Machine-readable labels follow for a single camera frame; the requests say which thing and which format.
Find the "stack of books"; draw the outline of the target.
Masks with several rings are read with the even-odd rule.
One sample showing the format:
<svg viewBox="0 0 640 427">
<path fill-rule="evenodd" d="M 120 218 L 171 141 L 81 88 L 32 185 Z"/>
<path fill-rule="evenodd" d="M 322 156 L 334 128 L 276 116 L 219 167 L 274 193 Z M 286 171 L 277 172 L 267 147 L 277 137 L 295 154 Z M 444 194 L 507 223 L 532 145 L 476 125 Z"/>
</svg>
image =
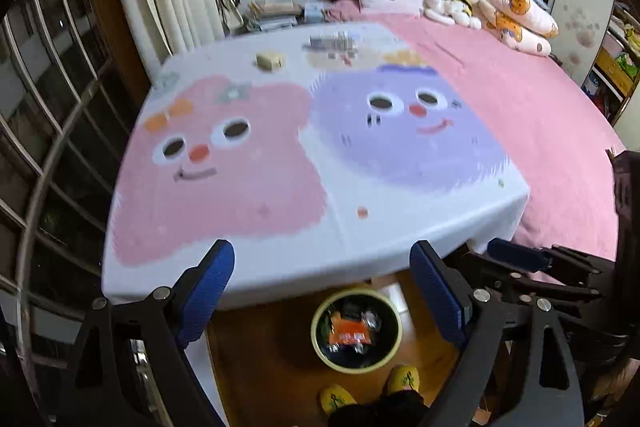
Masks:
<svg viewBox="0 0 640 427">
<path fill-rule="evenodd" d="M 245 14 L 245 28 L 249 32 L 267 32 L 295 27 L 303 8 L 293 1 L 251 1 Z"/>
</svg>

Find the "beige square box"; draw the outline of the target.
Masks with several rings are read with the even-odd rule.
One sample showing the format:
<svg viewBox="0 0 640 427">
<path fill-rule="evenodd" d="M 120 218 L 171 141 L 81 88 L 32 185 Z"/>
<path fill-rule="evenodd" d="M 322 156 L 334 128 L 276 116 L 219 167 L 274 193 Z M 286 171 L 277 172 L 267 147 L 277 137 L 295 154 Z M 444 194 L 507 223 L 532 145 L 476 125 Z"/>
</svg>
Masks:
<svg viewBox="0 0 640 427">
<path fill-rule="evenodd" d="M 256 65 L 266 72 L 274 72 L 284 66 L 284 57 L 279 53 L 260 52 L 255 57 Z"/>
</svg>

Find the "folded cartoon quilt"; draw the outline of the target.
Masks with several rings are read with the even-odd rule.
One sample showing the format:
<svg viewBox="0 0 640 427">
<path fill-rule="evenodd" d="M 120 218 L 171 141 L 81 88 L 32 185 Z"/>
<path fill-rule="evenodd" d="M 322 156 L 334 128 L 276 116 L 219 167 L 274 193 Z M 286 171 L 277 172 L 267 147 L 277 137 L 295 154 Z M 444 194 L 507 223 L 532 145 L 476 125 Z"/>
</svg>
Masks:
<svg viewBox="0 0 640 427">
<path fill-rule="evenodd" d="M 483 28 L 509 49 L 546 57 L 559 26 L 536 0 L 478 0 L 473 6 Z"/>
</svg>

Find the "right yellow slipper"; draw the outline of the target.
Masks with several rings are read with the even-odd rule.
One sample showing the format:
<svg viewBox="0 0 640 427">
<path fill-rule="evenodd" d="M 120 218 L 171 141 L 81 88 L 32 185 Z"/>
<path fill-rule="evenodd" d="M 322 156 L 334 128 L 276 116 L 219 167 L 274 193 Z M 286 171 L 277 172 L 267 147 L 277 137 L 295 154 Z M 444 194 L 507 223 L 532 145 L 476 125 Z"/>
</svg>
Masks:
<svg viewBox="0 0 640 427">
<path fill-rule="evenodd" d="M 397 365 L 388 375 L 386 381 L 386 393 L 403 391 L 420 391 L 420 375 L 418 369 L 412 365 Z"/>
</svg>

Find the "white wardrobe with shelves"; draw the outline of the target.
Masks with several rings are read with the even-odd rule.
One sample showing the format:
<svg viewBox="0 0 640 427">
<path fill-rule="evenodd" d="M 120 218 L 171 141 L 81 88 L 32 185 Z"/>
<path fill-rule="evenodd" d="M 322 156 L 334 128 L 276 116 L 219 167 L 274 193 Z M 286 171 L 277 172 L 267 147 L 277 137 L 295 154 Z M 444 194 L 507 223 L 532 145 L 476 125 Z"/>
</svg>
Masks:
<svg viewBox="0 0 640 427">
<path fill-rule="evenodd" d="M 614 129 L 639 122 L 639 22 L 622 0 L 553 0 L 552 53 Z"/>
</svg>

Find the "orange snack packet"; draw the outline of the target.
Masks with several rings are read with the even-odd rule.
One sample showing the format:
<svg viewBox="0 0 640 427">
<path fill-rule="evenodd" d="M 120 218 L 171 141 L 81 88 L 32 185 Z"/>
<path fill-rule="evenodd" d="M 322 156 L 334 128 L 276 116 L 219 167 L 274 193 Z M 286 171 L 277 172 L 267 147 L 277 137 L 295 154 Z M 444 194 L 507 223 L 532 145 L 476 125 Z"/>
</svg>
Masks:
<svg viewBox="0 0 640 427">
<path fill-rule="evenodd" d="M 368 323 L 362 317 L 355 320 L 334 312 L 330 317 L 328 343 L 337 346 L 370 345 L 372 339 Z"/>
</svg>

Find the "metal window grille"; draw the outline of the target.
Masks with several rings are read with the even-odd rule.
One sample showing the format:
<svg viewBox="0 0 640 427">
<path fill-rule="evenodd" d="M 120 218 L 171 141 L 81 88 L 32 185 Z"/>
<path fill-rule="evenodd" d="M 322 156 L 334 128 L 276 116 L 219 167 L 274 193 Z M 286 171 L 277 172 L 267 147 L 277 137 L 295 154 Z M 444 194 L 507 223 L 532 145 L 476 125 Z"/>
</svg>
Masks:
<svg viewBox="0 0 640 427">
<path fill-rule="evenodd" d="M 101 292 L 134 116 L 90 0 L 12 3 L 1 19 L 1 302 L 46 410 Z"/>
</svg>

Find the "yellow rimmed trash bin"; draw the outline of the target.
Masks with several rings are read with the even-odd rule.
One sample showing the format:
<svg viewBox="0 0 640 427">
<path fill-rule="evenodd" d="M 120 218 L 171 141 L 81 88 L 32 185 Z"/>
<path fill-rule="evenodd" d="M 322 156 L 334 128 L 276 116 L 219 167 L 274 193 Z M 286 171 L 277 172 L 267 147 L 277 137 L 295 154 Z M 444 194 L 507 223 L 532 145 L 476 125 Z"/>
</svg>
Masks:
<svg viewBox="0 0 640 427">
<path fill-rule="evenodd" d="M 318 358 L 330 369 L 349 375 L 385 366 L 399 350 L 403 333 L 400 314 L 390 299 L 364 287 L 326 298 L 310 324 Z"/>
</svg>

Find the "white plush toy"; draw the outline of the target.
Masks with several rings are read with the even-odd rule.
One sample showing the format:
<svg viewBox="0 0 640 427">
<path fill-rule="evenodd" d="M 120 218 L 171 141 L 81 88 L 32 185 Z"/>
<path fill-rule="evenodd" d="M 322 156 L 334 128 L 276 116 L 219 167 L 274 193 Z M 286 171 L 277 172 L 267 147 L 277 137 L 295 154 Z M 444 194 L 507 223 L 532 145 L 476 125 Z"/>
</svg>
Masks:
<svg viewBox="0 0 640 427">
<path fill-rule="evenodd" d="M 433 22 L 479 30 L 482 22 L 473 8 L 480 0 L 422 0 L 423 13 Z"/>
</svg>

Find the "pink bed sheet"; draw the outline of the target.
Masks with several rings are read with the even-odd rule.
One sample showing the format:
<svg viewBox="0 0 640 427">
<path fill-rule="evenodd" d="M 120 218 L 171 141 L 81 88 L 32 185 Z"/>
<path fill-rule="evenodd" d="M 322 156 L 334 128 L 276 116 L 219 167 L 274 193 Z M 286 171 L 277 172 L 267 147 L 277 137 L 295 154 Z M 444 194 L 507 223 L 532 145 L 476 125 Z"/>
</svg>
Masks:
<svg viewBox="0 0 640 427">
<path fill-rule="evenodd" d="M 386 26 L 444 75 L 485 121 L 530 187 L 516 243 L 561 245 L 615 258 L 618 218 L 608 156 L 625 147 L 551 58 L 513 51 L 484 30 L 410 15 L 366 15 L 354 0 L 335 2 L 328 17 Z"/>
</svg>

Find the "cartoon printed tablecloth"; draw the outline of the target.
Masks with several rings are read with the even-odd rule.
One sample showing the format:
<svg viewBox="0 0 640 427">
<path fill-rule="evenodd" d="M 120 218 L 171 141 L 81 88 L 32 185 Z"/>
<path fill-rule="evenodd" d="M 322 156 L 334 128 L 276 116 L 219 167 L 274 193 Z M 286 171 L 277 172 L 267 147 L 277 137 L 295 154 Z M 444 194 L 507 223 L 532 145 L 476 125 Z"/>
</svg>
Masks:
<svg viewBox="0 0 640 427">
<path fill-rule="evenodd" d="M 357 49 L 308 48 L 347 32 Z M 284 66 L 260 69 L 257 53 Z M 222 303 L 269 303 L 510 239 L 529 187 L 449 80 L 377 23 L 218 41 L 165 63 L 130 134 L 102 289 L 175 283 L 217 239 L 235 267 Z"/>
</svg>

